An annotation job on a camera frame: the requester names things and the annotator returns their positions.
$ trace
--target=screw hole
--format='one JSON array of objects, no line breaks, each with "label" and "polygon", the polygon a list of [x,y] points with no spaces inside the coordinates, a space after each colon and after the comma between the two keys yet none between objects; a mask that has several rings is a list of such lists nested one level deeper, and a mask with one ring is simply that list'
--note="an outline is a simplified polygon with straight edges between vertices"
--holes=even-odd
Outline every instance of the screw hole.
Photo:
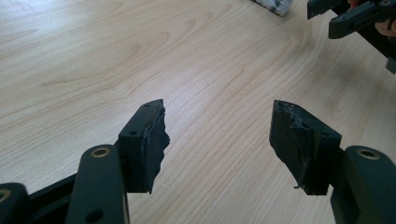
[{"label": "screw hole", "polygon": [[94,210],[91,211],[86,217],[85,221],[88,223],[94,223],[102,219],[103,217],[103,212],[102,210]]},{"label": "screw hole", "polygon": [[91,156],[94,158],[101,158],[101,157],[106,156],[109,152],[110,152],[110,149],[101,147],[101,148],[97,148],[93,152],[91,152]]},{"label": "screw hole", "polygon": [[359,149],[358,154],[369,160],[379,160],[379,155],[376,152],[367,149]]}]

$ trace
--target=black bracket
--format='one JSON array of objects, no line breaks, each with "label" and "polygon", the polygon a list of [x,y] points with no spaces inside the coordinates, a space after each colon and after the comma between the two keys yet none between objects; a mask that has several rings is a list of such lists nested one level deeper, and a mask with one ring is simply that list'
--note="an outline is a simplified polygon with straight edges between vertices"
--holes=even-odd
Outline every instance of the black bracket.
[{"label": "black bracket", "polygon": [[270,144],[307,195],[329,185],[337,223],[395,223],[396,166],[368,147],[339,147],[341,134],[298,105],[274,101]]},{"label": "black bracket", "polygon": [[163,100],[136,111],[113,145],[88,149],[78,172],[28,195],[24,185],[0,185],[0,224],[129,223],[127,192],[152,192],[169,145]]},{"label": "black bracket", "polygon": [[387,59],[387,68],[396,73],[394,37],[381,35],[375,22],[389,20],[388,29],[396,18],[396,0],[361,0],[361,5],[349,10],[347,0],[308,0],[307,15],[311,19],[332,9],[338,16],[329,22],[329,38],[337,39],[358,32]]}]

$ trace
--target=wooden table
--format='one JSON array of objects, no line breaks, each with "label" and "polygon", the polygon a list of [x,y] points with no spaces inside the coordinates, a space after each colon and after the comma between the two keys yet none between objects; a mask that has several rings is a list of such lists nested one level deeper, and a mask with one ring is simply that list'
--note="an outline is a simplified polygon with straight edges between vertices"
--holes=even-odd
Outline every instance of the wooden table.
[{"label": "wooden table", "polygon": [[396,77],[359,35],[329,40],[332,17],[308,21],[305,1],[284,18],[250,0],[0,2],[0,183],[73,174],[162,98],[171,145],[153,194],[129,196],[132,223],[334,223],[268,142],[285,100],[396,161]]}]

